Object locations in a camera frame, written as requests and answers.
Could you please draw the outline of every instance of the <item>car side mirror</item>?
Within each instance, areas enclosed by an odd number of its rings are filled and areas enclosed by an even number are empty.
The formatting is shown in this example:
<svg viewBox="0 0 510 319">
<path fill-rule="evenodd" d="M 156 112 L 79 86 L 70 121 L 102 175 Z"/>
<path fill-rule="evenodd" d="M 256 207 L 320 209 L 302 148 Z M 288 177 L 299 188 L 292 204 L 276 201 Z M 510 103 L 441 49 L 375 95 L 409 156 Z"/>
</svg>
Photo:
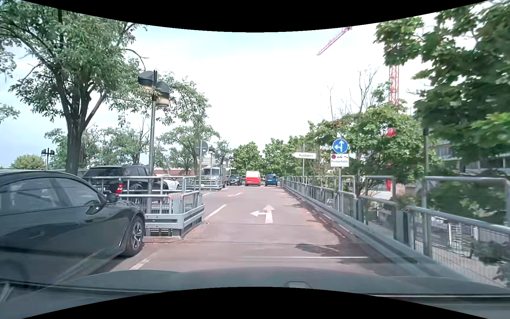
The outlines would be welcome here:
<svg viewBox="0 0 510 319">
<path fill-rule="evenodd" d="M 115 193 L 108 193 L 106 194 L 105 199 L 108 201 L 108 203 L 114 204 L 119 200 L 119 195 Z"/>
</svg>

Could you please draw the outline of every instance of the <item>black suv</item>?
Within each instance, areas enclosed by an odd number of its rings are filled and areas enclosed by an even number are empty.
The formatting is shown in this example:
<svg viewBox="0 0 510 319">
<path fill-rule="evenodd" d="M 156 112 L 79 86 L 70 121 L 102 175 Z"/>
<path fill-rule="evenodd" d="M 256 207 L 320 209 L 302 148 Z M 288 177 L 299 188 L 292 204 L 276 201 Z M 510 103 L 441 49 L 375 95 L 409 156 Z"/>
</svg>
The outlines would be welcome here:
<svg viewBox="0 0 510 319">
<path fill-rule="evenodd" d="M 143 190 L 142 192 L 131 192 L 134 194 L 146 193 L 148 183 L 151 179 L 143 178 L 126 178 L 119 179 L 103 179 L 100 177 L 116 177 L 116 176 L 149 176 L 149 170 L 145 165 L 139 164 L 126 164 L 126 165 L 103 165 L 94 166 L 84 173 L 83 179 L 88 181 L 91 185 L 96 187 L 100 192 L 110 191 L 112 193 L 121 193 L 126 191 L 129 181 L 129 189 Z M 160 178 L 152 179 L 152 189 L 160 189 Z M 168 185 L 163 181 L 163 190 L 167 190 Z"/>
<path fill-rule="evenodd" d="M 241 176 L 237 174 L 231 174 L 230 177 L 227 179 L 226 184 L 241 186 Z"/>
</svg>

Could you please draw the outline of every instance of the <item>blue round sign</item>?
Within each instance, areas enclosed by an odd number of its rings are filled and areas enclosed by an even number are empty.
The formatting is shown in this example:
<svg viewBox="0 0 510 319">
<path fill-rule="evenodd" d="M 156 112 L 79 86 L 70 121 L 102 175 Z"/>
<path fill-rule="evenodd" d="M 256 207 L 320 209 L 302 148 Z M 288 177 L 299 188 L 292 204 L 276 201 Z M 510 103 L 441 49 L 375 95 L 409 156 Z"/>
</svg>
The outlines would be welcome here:
<svg viewBox="0 0 510 319">
<path fill-rule="evenodd" d="M 331 145 L 331 148 L 333 148 L 334 152 L 336 152 L 338 154 L 344 154 L 345 152 L 347 152 L 348 145 L 347 145 L 347 142 L 344 139 L 337 139 Z"/>
</svg>

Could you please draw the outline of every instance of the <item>sky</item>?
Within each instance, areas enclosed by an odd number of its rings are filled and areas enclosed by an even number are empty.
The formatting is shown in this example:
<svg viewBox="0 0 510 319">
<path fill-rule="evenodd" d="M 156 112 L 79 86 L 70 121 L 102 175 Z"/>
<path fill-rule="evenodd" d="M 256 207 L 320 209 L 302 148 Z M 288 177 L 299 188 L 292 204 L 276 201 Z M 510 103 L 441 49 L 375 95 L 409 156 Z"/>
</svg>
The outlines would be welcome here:
<svg viewBox="0 0 510 319">
<path fill-rule="evenodd" d="M 242 33 L 181 30 L 149 26 L 138 30 L 131 49 L 145 59 L 147 69 L 172 71 L 178 78 L 188 76 L 209 99 L 208 124 L 232 148 L 255 142 L 262 150 L 271 138 L 288 140 L 290 135 L 306 134 L 308 120 L 330 119 L 329 89 L 333 87 L 334 108 L 352 92 L 359 93 L 358 71 L 379 68 L 375 82 L 389 78 L 383 65 L 383 45 L 374 44 L 375 27 L 357 25 L 345 33 L 322 55 L 318 51 L 339 29 Z M 54 128 L 66 130 L 65 120 L 50 119 L 30 111 L 14 93 L 8 92 L 15 79 L 25 76 L 36 62 L 31 57 L 17 60 L 13 78 L 0 75 L 0 102 L 21 112 L 16 120 L 0 124 L 0 165 L 8 166 L 23 154 L 40 154 L 54 148 L 44 134 Z M 418 60 L 400 67 L 400 98 L 412 105 L 416 96 L 408 93 L 423 87 L 411 77 L 427 66 Z M 141 119 L 129 117 L 138 128 Z M 117 126 L 117 113 L 102 105 L 92 123 L 99 127 Z M 155 135 L 171 128 L 159 122 Z M 141 155 L 148 163 L 148 156 Z"/>
</svg>

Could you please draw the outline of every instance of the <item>red van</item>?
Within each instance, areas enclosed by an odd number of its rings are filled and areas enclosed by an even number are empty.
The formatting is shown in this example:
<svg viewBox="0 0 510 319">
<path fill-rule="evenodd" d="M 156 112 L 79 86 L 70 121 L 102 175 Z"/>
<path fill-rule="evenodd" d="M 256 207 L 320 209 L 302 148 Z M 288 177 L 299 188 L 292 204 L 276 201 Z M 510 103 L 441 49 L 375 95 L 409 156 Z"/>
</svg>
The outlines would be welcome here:
<svg viewBox="0 0 510 319">
<path fill-rule="evenodd" d="M 258 171 L 247 171 L 245 173 L 245 185 L 261 186 L 261 174 Z"/>
</svg>

